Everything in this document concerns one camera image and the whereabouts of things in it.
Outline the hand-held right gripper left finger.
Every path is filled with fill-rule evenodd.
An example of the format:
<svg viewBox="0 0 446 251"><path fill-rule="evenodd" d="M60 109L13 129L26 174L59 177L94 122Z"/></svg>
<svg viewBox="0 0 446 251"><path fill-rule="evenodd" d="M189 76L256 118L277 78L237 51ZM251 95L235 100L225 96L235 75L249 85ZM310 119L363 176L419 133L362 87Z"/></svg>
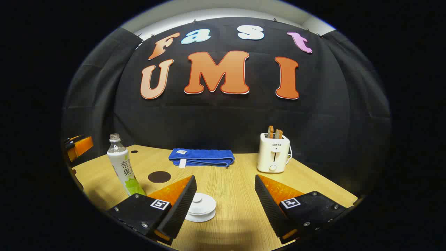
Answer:
<svg viewBox="0 0 446 251"><path fill-rule="evenodd" d="M190 175L150 195L136 193L107 210L107 214L133 232L171 245L185 221L197 190Z"/></svg>

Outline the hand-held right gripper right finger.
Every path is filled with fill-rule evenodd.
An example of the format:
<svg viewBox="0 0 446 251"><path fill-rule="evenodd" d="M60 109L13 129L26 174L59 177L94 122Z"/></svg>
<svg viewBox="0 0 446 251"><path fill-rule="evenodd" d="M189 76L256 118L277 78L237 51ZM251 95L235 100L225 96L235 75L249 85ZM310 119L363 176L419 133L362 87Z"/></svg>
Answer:
<svg viewBox="0 0 446 251"><path fill-rule="evenodd" d="M282 244L309 239L349 210L318 191L303 193L264 175L255 176L255 192Z"/></svg>

